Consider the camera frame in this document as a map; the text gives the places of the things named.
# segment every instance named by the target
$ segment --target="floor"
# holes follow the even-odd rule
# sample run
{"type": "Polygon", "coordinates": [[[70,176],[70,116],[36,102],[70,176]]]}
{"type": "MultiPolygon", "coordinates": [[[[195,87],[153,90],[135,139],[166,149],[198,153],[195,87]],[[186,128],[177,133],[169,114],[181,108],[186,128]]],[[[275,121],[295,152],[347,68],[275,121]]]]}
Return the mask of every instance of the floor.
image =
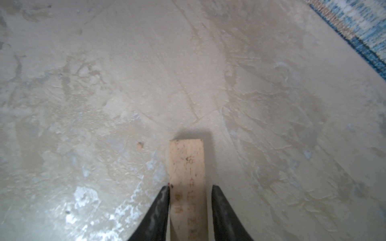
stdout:
{"type": "Polygon", "coordinates": [[[386,239],[386,82],[302,0],[0,12],[0,239],[126,240],[174,138],[255,240],[386,239]]]}

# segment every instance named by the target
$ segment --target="textured floor surface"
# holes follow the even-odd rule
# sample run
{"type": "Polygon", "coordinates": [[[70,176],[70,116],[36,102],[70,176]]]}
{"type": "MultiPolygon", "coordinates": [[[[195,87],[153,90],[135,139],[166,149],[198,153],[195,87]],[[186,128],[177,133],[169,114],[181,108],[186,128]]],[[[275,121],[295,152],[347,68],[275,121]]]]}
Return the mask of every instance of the textured floor surface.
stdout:
{"type": "Polygon", "coordinates": [[[386,239],[386,82],[304,2],[0,12],[1,240],[126,240],[173,138],[255,240],[386,239]]]}

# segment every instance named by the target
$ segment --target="blue and white carpet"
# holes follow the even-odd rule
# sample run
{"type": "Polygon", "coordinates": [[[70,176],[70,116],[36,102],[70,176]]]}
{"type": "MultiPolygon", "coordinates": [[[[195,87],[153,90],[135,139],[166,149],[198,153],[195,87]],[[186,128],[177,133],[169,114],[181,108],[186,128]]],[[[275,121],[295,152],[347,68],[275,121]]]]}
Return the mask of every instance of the blue and white carpet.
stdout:
{"type": "Polygon", "coordinates": [[[306,0],[386,80],[386,0],[306,0]]]}

